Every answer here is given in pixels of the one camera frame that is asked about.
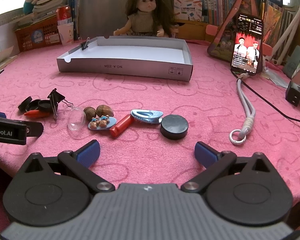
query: white cup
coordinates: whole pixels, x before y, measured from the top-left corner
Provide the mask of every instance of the white cup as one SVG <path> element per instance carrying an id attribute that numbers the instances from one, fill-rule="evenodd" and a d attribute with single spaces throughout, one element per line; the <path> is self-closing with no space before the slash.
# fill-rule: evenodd
<path id="1" fill-rule="evenodd" d="M 58 26 L 59 35 L 63 46 L 74 43 L 73 22 Z"/>

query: pink tablecloth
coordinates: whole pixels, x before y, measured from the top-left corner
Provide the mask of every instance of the pink tablecloth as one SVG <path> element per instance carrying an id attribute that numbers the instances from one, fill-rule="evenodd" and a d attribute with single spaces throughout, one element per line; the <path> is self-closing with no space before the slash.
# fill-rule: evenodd
<path id="1" fill-rule="evenodd" d="M 242 146 L 234 146 L 229 132 L 239 129 L 244 111 L 237 96 L 236 79 L 223 61 L 210 58 L 207 47 L 189 43 L 194 64 L 191 81 L 95 73 L 59 73 L 56 58 L 71 47 L 53 46 L 22 53 L 0 75 L 0 111 L 8 118 L 22 119 L 17 106 L 28 96 L 46 98 L 54 88 L 76 106 L 109 105 L 117 119 L 131 109 L 161 110 L 180 114 L 189 122 L 188 135 L 180 141 L 164 138 L 159 127 L 134 124 L 119 138 L 108 132 L 67 128 L 70 108 L 61 103 L 58 121 L 40 119 L 44 134 L 28 138 L 26 146 L 0 143 L 0 168 L 13 176 L 32 152 L 56 156 L 77 150 L 92 139 L 101 145 L 99 160 L 91 169 L 116 186 L 122 182 L 183 184 L 202 171 L 194 158 L 194 145 L 203 141 L 215 149 L 232 150 L 238 156 L 264 152 L 278 169 L 294 201 L 300 201 L 300 124 L 289 121 L 243 88 L 257 115 L 252 133 Z M 300 107 L 285 99 L 285 89 L 261 77 L 247 83 L 291 117 L 300 119 Z"/>

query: doll's hair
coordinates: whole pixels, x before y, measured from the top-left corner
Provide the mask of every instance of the doll's hair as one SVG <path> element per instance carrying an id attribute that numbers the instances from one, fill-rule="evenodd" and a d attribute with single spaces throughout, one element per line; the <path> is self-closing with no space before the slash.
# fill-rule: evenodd
<path id="1" fill-rule="evenodd" d="M 138 11 L 138 0 L 128 0 L 126 14 L 130 16 Z M 174 13 L 169 0 L 155 0 L 156 8 L 152 12 L 153 32 L 157 33 L 158 26 L 161 25 L 164 32 L 171 36 L 171 27 L 174 25 Z"/>

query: doll's face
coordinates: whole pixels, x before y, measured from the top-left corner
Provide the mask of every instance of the doll's face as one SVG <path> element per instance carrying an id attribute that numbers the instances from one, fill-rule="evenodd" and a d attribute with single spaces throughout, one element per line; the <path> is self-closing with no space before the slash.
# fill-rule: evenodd
<path id="1" fill-rule="evenodd" d="M 155 0 L 138 0 L 137 8 L 143 12 L 152 12 L 156 8 Z"/>

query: gray ribbed panel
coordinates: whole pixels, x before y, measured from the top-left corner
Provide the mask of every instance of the gray ribbed panel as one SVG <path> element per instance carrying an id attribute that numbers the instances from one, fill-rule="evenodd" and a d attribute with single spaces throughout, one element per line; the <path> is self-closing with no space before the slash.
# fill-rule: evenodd
<path id="1" fill-rule="evenodd" d="M 291 232 L 284 223 L 264 228 L 231 224 L 212 213 L 200 195 L 184 193 L 175 184 L 123 183 L 114 192 L 97 194 L 71 221 L 48 228 L 12 223 L 2 236 L 8 240 L 280 240 Z"/>

